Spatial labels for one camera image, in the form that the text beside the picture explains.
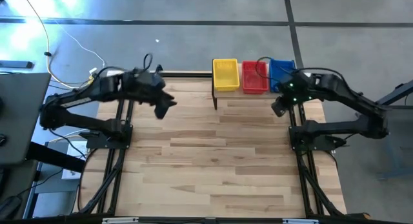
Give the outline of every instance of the concrete floor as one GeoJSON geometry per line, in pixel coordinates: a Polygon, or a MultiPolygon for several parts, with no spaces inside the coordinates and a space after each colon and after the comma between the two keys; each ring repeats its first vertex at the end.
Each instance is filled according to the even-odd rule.
{"type": "MultiPolygon", "coordinates": [[[[291,21],[284,0],[31,0],[42,17],[156,21],[291,21]]],[[[295,21],[343,23],[413,22],[413,0],[291,0],[295,21]]],[[[0,4],[0,17],[33,16],[25,0],[0,4]]],[[[88,71],[100,67],[94,55],[79,48],[57,25],[47,25],[52,70],[65,81],[84,81],[88,71]]],[[[108,65],[141,66],[147,52],[165,70],[210,70],[214,57],[239,61],[260,56],[294,59],[288,26],[185,26],[185,25],[62,25],[85,47],[96,50],[108,65]]],[[[314,28],[297,27],[304,66],[340,71],[350,86],[376,100],[400,83],[412,79],[412,28],[314,28]]],[[[38,22],[0,23],[0,58],[30,60],[33,72],[45,72],[46,41],[38,22]]],[[[59,92],[49,88],[48,94],[59,92]]],[[[407,103],[413,103],[413,97],[407,103]]],[[[354,111],[339,103],[325,102],[327,121],[354,119],[354,111]]],[[[94,116],[97,104],[73,112],[94,116]]],[[[411,113],[403,114],[406,118],[411,113]]],[[[62,128],[60,134],[73,131],[62,128]]],[[[54,138],[36,128],[38,143],[54,138]]],[[[394,137],[401,145],[406,140],[394,137]]],[[[350,147],[337,151],[339,176],[348,212],[368,212],[374,219],[413,222],[413,177],[378,181],[376,174],[389,170],[385,140],[360,136],[350,147]]],[[[54,210],[39,198],[36,216],[67,213],[66,194],[49,194],[54,210]]]]}

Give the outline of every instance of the red bin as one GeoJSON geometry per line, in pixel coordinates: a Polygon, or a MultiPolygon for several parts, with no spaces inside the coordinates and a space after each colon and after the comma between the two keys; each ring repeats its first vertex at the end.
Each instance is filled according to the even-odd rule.
{"type": "Polygon", "coordinates": [[[263,94],[268,91],[267,64],[256,61],[243,61],[243,91],[245,94],[263,94]]]}

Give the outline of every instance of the wooden table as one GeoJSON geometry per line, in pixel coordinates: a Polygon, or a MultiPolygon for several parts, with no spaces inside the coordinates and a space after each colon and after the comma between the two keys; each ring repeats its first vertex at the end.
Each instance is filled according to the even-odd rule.
{"type": "MultiPolygon", "coordinates": [[[[163,120],[153,107],[135,105],[117,216],[304,217],[290,121],[275,116],[272,99],[220,98],[214,110],[210,78],[165,80],[178,105],[163,120]]],[[[307,119],[325,120],[319,101],[304,107],[307,119]]],[[[97,116],[115,117],[116,108],[117,102],[101,103],[97,116]]],[[[82,205],[102,182],[106,156],[98,150],[86,167],[82,205]]],[[[314,152],[314,160],[321,188],[345,212],[334,161],[324,152],[314,152]]]]}

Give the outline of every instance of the blue bin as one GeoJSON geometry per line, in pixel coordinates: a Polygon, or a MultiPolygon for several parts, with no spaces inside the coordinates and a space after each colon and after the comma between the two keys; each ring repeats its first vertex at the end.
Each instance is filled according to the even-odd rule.
{"type": "MultiPolygon", "coordinates": [[[[285,61],[285,60],[271,59],[270,68],[269,68],[269,72],[270,72],[269,78],[281,79],[283,76],[287,74],[285,71],[283,71],[283,69],[285,69],[288,72],[294,71],[296,69],[296,64],[294,60],[285,61]]],[[[279,92],[277,88],[278,83],[279,83],[278,81],[270,79],[270,91],[271,92],[279,92]]]]}

